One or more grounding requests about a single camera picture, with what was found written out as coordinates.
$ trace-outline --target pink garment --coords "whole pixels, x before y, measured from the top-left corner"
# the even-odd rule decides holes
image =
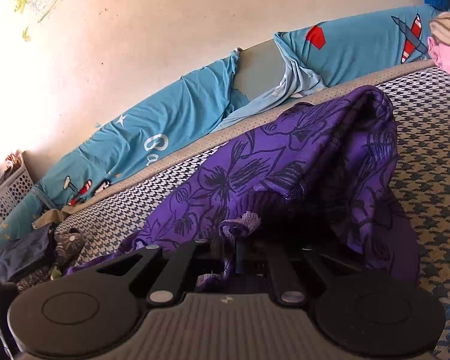
[[[428,54],[439,68],[450,74],[450,46],[436,43],[432,37],[428,37]]]

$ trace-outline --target purple floral cloth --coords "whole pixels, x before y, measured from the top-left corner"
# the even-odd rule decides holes
[[[307,219],[314,218],[363,254],[370,267],[415,281],[416,236],[388,186],[396,142],[392,103],[375,87],[320,105],[299,103],[218,149],[165,198],[142,230],[114,254],[85,266],[149,244],[172,251],[198,238],[220,236],[233,243],[291,218],[301,218],[295,232],[313,232]],[[283,227],[277,231],[287,236]]]

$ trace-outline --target beige wall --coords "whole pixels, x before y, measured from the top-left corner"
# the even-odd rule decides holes
[[[180,75],[276,31],[422,0],[59,0],[37,24],[0,0],[0,157],[37,178]],[[31,41],[22,31],[29,26]]]

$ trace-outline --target black device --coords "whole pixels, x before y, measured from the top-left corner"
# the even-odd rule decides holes
[[[43,283],[15,295],[2,336],[24,360],[434,359],[440,302],[338,244],[238,240],[234,273],[197,292],[215,255],[149,245]]]

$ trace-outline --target plastic basket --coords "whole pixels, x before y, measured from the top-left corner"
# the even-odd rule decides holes
[[[34,184],[28,174],[22,155],[22,166],[0,185],[0,224],[22,200]]]

